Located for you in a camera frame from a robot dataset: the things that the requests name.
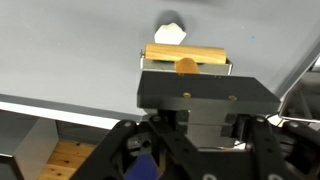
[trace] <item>metal screw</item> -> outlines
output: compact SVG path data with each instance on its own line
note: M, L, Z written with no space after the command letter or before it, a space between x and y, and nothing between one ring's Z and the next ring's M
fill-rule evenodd
M229 100L231 100L231 101L236 101L236 100L237 100L237 97L235 97L235 96L229 96Z
M269 174L268 180L283 180L283 178L278 174Z
M262 118L262 117L257 117L257 121L259 121L259 122L264 122L264 118Z
M184 98L191 98L191 94L188 92L183 93Z
M152 120L153 120L154 122L159 122L159 121L161 120L161 117L160 117L160 116L154 116L154 117L152 118Z
M292 127L298 127L298 126L299 126L299 124L298 124L298 123L296 123L296 122L290 122L290 126L292 126Z
M124 127L129 127L129 126L131 126L131 122L124 123Z
M202 180L217 180L217 178L212 174L205 174L203 175Z

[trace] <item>wooden block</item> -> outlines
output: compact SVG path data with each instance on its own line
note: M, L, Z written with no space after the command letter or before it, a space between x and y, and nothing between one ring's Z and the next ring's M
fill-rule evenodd
M74 168L67 168L47 164L39 176L38 180L68 180L76 171Z
M94 148L95 146L91 144L60 140L54 151L62 154L88 157Z
M175 68L177 73L199 74L199 68L196 62L190 58L184 58L176 61Z
M78 169L85 160L85 157L53 152L47 164Z
M151 60L179 61L193 59L197 63L226 64L226 52L223 48L181 46L168 44L147 44L145 58Z

